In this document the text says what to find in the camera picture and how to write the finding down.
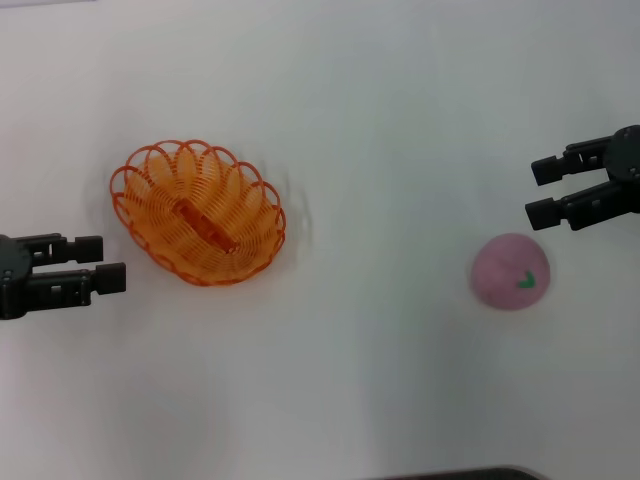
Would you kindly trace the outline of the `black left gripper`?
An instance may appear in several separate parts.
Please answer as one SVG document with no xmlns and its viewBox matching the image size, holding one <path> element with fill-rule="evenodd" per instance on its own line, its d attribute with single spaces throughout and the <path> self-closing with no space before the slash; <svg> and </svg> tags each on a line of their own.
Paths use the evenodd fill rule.
<svg viewBox="0 0 640 480">
<path fill-rule="evenodd" d="M 70 241 L 61 234 L 39 235 L 29 238 L 28 247 L 0 235 L 0 320 L 18 319 L 33 311 L 89 306 L 93 293 L 125 292 L 125 263 L 31 276 L 32 267 L 101 262 L 103 246 L 101 236 Z"/>
</svg>

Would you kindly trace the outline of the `black robot torso edge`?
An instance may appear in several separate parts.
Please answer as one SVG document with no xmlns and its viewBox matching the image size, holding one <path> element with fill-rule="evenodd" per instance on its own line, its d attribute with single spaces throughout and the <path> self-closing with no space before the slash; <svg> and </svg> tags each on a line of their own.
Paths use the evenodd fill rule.
<svg viewBox="0 0 640 480">
<path fill-rule="evenodd" d="M 380 480 L 550 480 L 531 469 L 514 465 L 476 467 L 385 477 Z"/>
</svg>

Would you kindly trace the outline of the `orange plastic wire basket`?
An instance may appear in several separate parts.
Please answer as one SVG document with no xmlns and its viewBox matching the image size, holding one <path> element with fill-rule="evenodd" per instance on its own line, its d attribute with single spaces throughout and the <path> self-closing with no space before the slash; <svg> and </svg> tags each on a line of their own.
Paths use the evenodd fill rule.
<svg viewBox="0 0 640 480">
<path fill-rule="evenodd" d="M 133 241 L 191 285 L 248 280 L 273 262 L 286 240 L 277 190 L 254 165 L 202 140 L 137 149 L 113 172 L 109 192 Z"/>
</svg>

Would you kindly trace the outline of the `pink plush peach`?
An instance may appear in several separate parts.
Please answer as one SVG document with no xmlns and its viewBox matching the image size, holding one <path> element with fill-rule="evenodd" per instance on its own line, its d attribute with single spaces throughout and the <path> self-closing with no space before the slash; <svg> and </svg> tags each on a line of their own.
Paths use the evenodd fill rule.
<svg viewBox="0 0 640 480">
<path fill-rule="evenodd" d="M 476 255 L 470 287 L 483 304 L 517 311 L 536 304 L 551 284 L 546 253 L 532 238 L 517 233 L 494 237 Z"/>
</svg>

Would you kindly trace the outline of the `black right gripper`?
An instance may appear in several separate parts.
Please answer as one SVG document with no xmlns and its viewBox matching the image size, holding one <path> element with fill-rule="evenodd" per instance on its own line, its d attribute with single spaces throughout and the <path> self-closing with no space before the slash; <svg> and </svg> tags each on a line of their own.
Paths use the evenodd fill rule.
<svg viewBox="0 0 640 480">
<path fill-rule="evenodd" d="M 531 227 L 543 230 L 564 220 L 578 231 L 607 220 L 640 214 L 640 125 L 618 130 L 613 136 L 570 144 L 560 157 L 551 156 L 531 164 L 538 186 L 560 181 L 566 175 L 605 170 L 608 181 L 567 195 L 525 205 Z"/>
</svg>

